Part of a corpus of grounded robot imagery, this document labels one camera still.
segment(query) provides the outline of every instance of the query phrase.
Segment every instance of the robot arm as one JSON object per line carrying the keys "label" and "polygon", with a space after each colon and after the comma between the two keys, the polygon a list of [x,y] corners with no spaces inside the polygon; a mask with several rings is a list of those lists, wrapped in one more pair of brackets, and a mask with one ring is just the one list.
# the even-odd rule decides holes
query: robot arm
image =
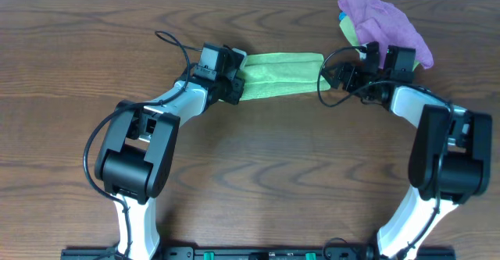
{"label": "robot arm", "polygon": [[[159,246],[155,224],[156,197],[170,173],[179,127],[202,114],[210,105],[224,100],[233,105],[243,93],[244,80],[236,77],[243,68],[246,53],[236,48],[205,43],[200,62],[189,79],[184,72],[173,88],[152,100],[177,98],[160,106],[121,113],[109,124],[95,167],[95,176],[104,182],[105,191],[128,206],[131,240],[123,206],[115,201],[120,225],[117,254],[129,247],[129,259],[151,259]],[[131,102],[122,101],[120,109]],[[142,150],[125,143],[126,138],[149,143]]]}
{"label": "robot arm", "polygon": [[[409,160],[411,186],[391,220],[377,232],[374,246],[379,257],[415,259],[419,246],[438,222],[471,195],[484,193],[489,181],[491,116],[450,105],[411,85],[414,58],[414,49],[390,46],[384,63],[386,73],[381,76],[377,74],[378,43],[374,42],[366,45],[362,66],[335,66],[333,75],[322,71],[332,87],[343,83],[344,90],[362,100],[379,102],[417,127]],[[382,77],[389,81],[367,85]],[[449,146],[462,151],[449,151]]]}
{"label": "robot arm", "polygon": [[[441,123],[449,112],[447,104],[411,87],[394,89],[389,111],[417,127],[417,135],[409,162],[412,184],[391,220],[377,232],[380,255],[393,258],[405,250],[419,234],[423,236],[404,253],[405,259],[415,259],[419,246],[431,230],[448,213],[463,204],[472,195],[486,190],[489,178],[489,150],[491,149],[491,117],[452,106],[453,121],[448,135]],[[433,165],[438,163],[443,140],[448,146],[464,152],[446,151],[442,170],[437,178]],[[433,192],[432,183],[440,184],[440,193]],[[441,195],[437,215],[422,232],[434,214],[436,194]]]}

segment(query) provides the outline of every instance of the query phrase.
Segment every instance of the wire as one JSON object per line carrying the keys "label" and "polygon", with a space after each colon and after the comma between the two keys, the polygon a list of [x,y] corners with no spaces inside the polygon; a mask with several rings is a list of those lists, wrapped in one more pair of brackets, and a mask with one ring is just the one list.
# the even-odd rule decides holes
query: wire
{"label": "wire", "polygon": [[[121,204],[123,206],[123,214],[125,217],[125,226],[127,228],[127,248],[125,249],[125,252],[123,253],[123,255],[121,257],[122,259],[128,258],[128,254],[130,252],[130,246],[132,245],[132,232],[131,232],[131,228],[130,228],[130,217],[129,217],[129,212],[128,212],[129,208],[128,208],[127,203],[125,201],[123,201],[123,200],[121,200],[121,199],[119,199],[111,194],[106,193],[103,189],[101,189],[99,186],[97,186],[97,184],[95,184],[95,182],[93,181],[93,179],[91,177],[91,174],[88,171],[88,153],[90,151],[92,141],[94,141],[94,139],[97,136],[97,134],[99,133],[99,131],[104,127],[104,125],[107,124],[108,121],[110,121],[115,116],[118,116],[118,115],[122,114],[123,112],[129,111],[129,110],[141,109],[147,105],[148,106],[165,105],[166,103],[171,102],[172,100],[178,98],[182,93],[184,93],[184,91],[188,85],[189,79],[190,79],[189,72],[191,72],[191,64],[189,61],[189,55],[186,52],[186,49],[184,48],[184,46],[172,34],[165,32],[165,31],[162,31],[161,33],[172,38],[176,42],[176,45],[180,48],[180,50],[182,50],[182,52],[184,53],[184,57],[186,58],[187,76],[186,76],[186,80],[185,80],[182,88],[178,92],[176,92],[174,95],[172,95],[171,97],[169,97],[167,99],[163,99],[163,100],[160,100],[158,102],[134,103],[134,104],[126,105],[120,109],[117,109],[115,112],[112,112],[107,117],[105,117],[100,122],[100,124],[97,125],[97,127],[95,127],[94,131],[92,131],[92,133],[91,133],[91,136],[88,138],[87,143],[86,143],[85,148],[84,148],[84,155],[83,155],[84,173],[85,173],[85,177],[87,177],[88,183],[92,186],[92,188],[94,188],[94,190],[96,190],[98,193],[100,193],[101,196],[108,198],[112,201],[118,202],[119,204]],[[102,258],[102,255],[97,257],[95,260],[101,259],[101,258]]]}
{"label": "wire", "polygon": [[[175,46],[179,46],[176,42],[173,42],[173,41],[169,41],[167,40],[166,38],[162,37],[162,34],[165,34],[169,37],[172,37],[169,33],[165,32],[165,31],[162,31],[162,30],[155,30],[155,35],[156,37],[158,37],[159,39],[161,39],[162,41],[165,41],[167,43],[170,43],[171,45],[175,45]],[[189,50],[192,50],[192,51],[196,51],[196,52],[201,52],[202,49],[201,48],[196,48],[196,47],[193,47],[193,46],[187,46],[187,45],[183,45],[185,49],[189,49]]]}
{"label": "wire", "polygon": [[[328,61],[334,57],[336,54],[340,53],[340,52],[344,52],[344,51],[347,51],[347,50],[354,50],[354,49],[358,49],[360,50],[361,52],[365,51],[366,50],[366,47],[364,46],[348,46],[348,47],[344,47],[344,48],[340,48],[334,52],[331,52],[328,57],[326,57],[323,61],[323,63],[321,64],[321,67],[320,67],[320,72],[318,73],[318,81],[316,82],[317,84],[317,90],[318,90],[318,98],[320,99],[320,102],[322,102],[324,105],[324,101],[323,99],[321,98],[321,91],[320,91],[320,81],[321,81],[321,72],[323,71],[323,69],[325,69],[325,65],[328,63]],[[328,67],[327,69],[336,69],[340,66],[341,64],[335,64],[333,66],[330,66]]]}
{"label": "wire", "polygon": [[[322,253],[323,253],[323,257],[326,259],[326,260],[331,260],[331,257],[328,256],[327,254],[327,248],[328,248],[328,245],[333,243],[334,241],[342,241],[343,243],[345,244],[349,244],[346,240],[344,240],[343,238],[341,237],[333,237],[331,239],[329,239],[325,245],[323,246],[323,249],[321,250]],[[359,255],[358,255],[358,252],[356,250],[354,250],[354,248],[352,247],[349,247],[352,251],[352,253],[354,253],[354,255],[356,255],[356,258],[359,259]]]}

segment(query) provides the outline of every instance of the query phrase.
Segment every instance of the green connector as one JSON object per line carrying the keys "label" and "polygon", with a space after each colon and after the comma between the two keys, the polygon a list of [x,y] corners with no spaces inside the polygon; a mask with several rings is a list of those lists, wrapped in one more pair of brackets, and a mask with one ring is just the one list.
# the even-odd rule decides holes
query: green connector
{"label": "green connector", "polygon": [[306,253],[305,260],[316,260],[316,253]]}
{"label": "green connector", "polygon": [[215,258],[215,254],[213,252],[205,252],[203,254],[203,260],[213,260]]}

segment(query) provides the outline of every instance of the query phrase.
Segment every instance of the black bracket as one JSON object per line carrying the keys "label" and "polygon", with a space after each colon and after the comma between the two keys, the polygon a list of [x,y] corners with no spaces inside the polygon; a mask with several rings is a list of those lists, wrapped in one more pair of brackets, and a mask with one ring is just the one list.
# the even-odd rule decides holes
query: black bracket
{"label": "black bracket", "polygon": [[[379,260],[378,256],[363,244],[339,244],[325,250],[326,257],[318,248],[190,248],[171,247],[158,250],[154,260]],[[113,251],[62,250],[61,260],[93,260]],[[416,260],[456,260],[452,248],[421,248]]]}
{"label": "black bracket", "polygon": [[[121,101],[116,109],[132,102]],[[144,109],[122,112],[112,119],[95,163],[95,176],[104,181],[106,192],[123,194],[143,205],[156,198],[165,186],[172,165],[180,117]],[[129,144],[151,134],[148,150]]]}
{"label": "black bracket", "polygon": [[[245,60],[246,53],[237,49],[222,47],[206,42],[203,45],[200,62],[195,67],[190,82],[208,91],[205,109],[219,100],[237,105],[243,95],[245,79],[237,72]],[[183,73],[178,80],[186,80]]]}
{"label": "black bracket", "polygon": [[[356,62],[342,62],[335,66],[322,69],[321,75],[328,84],[338,89],[352,93],[358,88],[377,80],[393,80],[404,84],[411,84],[414,77],[413,63],[416,51],[413,48],[402,48],[389,45],[384,60],[384,69],[379,70],[379,44],[370,42],[366,45],[366,58],[361,64]],[[362,100],[377,101],[386,109],[391,102],[394,84],[381,84],[368,87],[356,93]]]}
{"label": "black bracket", "polygon": [[[409,181],[420,197],[436,196],[434,166],[438,163],[448,129],[449,111],[434,105],[423,107],[409,159]],[[454,115],[448,137],[462,151],[446,150],[439,186],[441,197],[463,204],[471,195],[486,191],[491,167],[491,116],[465,111]]]}

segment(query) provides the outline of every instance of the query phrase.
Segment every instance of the table surface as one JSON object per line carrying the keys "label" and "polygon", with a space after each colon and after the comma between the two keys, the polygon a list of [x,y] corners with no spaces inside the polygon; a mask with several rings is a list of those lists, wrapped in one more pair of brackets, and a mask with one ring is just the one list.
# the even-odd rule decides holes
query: table surface
{"label": "table surface", "polygon": [[[500,0],[385,1],[433,53],[416,82],[498,119]],[[251,54],[326,54],[347,45],[338,13],[337,0],[0,0],[0,258],[54,259],[68,246],[119,240],[114,205],[88,185],[81,155],[117,102],[155,98],[184,69],[153,30]],[[496,150],[498,124],[493,133]],[[414,136],[380,107],[327,109],[314,93],[214,105],[179,133],[158,197],[160,235],[200,246],[364,242],[408,189]],[[425,243],[452,245],[461,259],[500,258],[499,170],[493,152],[487,193]]]}

